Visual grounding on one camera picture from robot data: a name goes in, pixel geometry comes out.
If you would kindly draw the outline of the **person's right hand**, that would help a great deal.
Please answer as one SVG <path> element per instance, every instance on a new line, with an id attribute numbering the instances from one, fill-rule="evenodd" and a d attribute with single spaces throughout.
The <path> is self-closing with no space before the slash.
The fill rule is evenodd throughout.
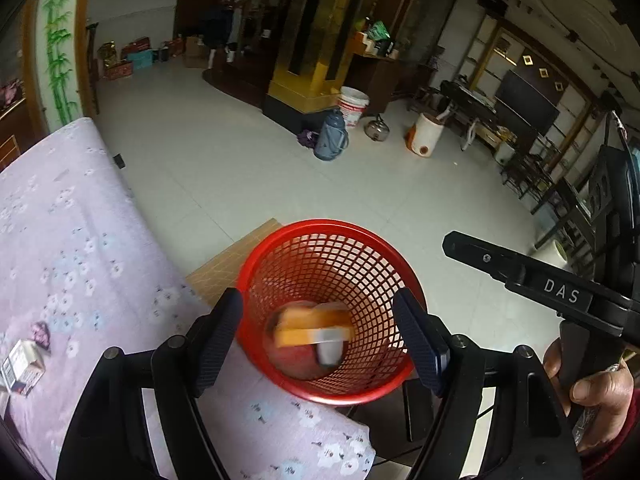
<path id="1" fill-rule="evenodd" d="M 588 453 L 603 448 L 620 435 L 626 422 L 632 397 L 634 378 L 624 360 L 616 368 L 610 367 L 597 374 L 582 378 L 569 389 L 559 382 L 562 366 L 562 348 L 559 339 L 544 352 L 544 370 L 553 386 L 564 413 L 570 414 L 572 405 L 593 408 L 596 416 L 582 434 L 577 449 Z"/>

